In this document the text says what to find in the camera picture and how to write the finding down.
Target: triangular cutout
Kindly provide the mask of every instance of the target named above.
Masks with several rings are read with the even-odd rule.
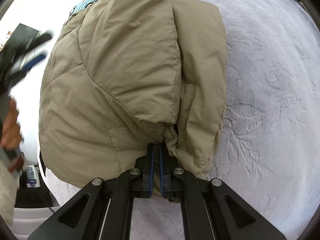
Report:
[[[78,200],[78,202],[76,202],[70,209],[68,209],[61,217],[58,218],[58,222],[71,228],[76,228],[88,199],[89,195],[85,194]]]
[[[240,206],[232,197],[226,195],[225,198],[238,228],[244,228],[255,222],[254,217],[245,211],[244,208]]]

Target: beige sleeve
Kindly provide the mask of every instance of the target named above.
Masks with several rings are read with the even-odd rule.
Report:
[[[0,214],[7,225],[12,225],[19,178],[14,179],[0,159]]]

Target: white bedspread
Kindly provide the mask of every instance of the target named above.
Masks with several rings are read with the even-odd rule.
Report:
[[[203,1],[218,6],[229,50],[228,109],[210,178],[295,240],[320,203],[320,33],[292,0]],[[74,194],[47,176],[60,204]],[[131,239],[183,238],[179,205],[135,200]]]

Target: human hand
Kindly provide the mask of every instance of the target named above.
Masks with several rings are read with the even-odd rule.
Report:
[[[22,136],[20,135],[20,125],[17,124],[19,112],[17,111],[16,107],[16,102],[11,99],[8,115],[2,125],[2,137],[0,145],[2,148],[7,150],[13,150],[17,148],[22,141]]]

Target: white wall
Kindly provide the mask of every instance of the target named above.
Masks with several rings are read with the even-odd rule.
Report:
[[[0,21],[0,37],[23,23],[40,31],[52,30],[53,40],[45,48],[50,51],[58,38],[70,10],[81,0],[15,0]],[[47,59],[35,66],[11,91],[20,110],[18,121],[25,138],[21,150],[29,161],[37,161],[37,137],[40,87]]]

